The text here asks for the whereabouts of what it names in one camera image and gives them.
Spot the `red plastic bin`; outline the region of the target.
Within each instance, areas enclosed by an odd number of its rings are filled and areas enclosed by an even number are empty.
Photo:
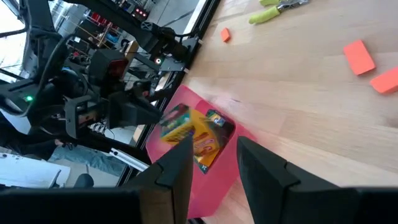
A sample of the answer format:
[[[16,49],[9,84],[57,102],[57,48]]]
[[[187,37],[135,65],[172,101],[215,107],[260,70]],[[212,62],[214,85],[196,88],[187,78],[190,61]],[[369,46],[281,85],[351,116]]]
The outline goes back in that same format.
[[[233,120],[224,111],[214,107],[185,85],[180,85],[177,88],[177,91],[166,107],[165,114],[180,103],[189,106],[191,110],[198,110],[205,116],[208,110],[217,110],[231,119],[235,124],[235,130],[231,139],[206,174],[200,170],[193,155],[193,180],[188,217],[211,216],[215,213],[224,196],[238,178],[239,171],[236,158],[238,137],[246,136],[250,139],[254,139],[255,137],[242,124]],[[151,161],[156,161],[162,157],[173,146],[163,142],[160,134],[161,127],[160,124],[157,124],[146,142],[147,153]]]

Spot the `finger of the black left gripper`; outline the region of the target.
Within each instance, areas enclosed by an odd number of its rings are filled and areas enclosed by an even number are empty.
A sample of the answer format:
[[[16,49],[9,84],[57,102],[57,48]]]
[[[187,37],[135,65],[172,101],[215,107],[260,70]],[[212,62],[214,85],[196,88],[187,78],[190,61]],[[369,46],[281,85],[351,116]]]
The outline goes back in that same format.
[[[109,96],[108,128],[156,124],[161,117],[162,112],[142,96],[130,97],[125,92]]]

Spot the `silver aluminium rail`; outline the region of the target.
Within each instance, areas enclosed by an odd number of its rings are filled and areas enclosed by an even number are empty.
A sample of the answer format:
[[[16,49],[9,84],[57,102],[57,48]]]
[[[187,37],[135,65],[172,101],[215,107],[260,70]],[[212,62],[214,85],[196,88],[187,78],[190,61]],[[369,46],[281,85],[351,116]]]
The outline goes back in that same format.
[[[126,154],[125,152],[122,152],[120,150],[112,148],[109,154],[120,161],[126,163],[127,165],[135,168],[139,172],[145,171],[149,165],[140,161],[139,159],[136,159],[135,157],[130,156],[129,154]]]

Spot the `green yellow washable crayon box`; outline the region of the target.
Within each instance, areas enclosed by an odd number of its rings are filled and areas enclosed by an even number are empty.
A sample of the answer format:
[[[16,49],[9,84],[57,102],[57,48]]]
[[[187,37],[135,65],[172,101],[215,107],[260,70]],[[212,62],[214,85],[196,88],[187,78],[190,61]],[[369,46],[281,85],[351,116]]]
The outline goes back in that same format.
[[[161,140],[173,146],[195,133],[190,107],[183,103],[178,104],[165,114],[159,124]]]

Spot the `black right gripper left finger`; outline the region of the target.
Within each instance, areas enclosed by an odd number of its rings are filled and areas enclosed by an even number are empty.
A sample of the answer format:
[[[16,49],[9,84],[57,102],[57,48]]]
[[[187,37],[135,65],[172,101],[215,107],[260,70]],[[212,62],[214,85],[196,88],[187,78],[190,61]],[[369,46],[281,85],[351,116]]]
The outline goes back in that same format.
[[[120,187],[0,191],[0,224],[186,224],[192,177],[188,136]]]

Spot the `white table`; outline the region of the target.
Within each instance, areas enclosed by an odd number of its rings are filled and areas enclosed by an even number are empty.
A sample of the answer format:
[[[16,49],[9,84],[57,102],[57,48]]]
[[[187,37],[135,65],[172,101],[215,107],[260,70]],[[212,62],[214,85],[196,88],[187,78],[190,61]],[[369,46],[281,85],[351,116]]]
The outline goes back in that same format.
[[[6,187],[64,187],[70,168],[14,154],[0,153],[0,184]]]

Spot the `person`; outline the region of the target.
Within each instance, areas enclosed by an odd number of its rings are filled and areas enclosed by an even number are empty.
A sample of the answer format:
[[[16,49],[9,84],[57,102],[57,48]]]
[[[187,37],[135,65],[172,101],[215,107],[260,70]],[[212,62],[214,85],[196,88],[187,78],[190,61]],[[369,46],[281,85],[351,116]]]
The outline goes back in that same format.
[[[125,163],[115,157],[81,145],[66,143],[56,146],[55,138],[45,133],[25,135],[17,131],[8,121],[0,119],[0,147],[5,147],[22,156],[33,156],[48,162],[65,159],[84,164],[105,173],[119,176]]]

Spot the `black chair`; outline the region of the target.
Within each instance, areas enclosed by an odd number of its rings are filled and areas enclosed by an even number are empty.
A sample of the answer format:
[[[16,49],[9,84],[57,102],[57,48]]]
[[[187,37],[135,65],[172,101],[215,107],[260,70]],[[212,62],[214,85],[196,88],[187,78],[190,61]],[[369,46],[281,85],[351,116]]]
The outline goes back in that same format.
[[[81,174],[78,176],[74,188],[90,188],[94,186],[94,180],[89,174]]]

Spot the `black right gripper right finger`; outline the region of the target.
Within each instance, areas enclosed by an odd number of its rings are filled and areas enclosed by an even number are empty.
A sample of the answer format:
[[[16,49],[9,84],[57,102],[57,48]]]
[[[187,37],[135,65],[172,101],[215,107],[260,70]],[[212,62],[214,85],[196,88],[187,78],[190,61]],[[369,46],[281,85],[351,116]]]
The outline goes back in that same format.
[[[237,162],[255,224],[398,224],[397,187],[339,187],[244,136]]]

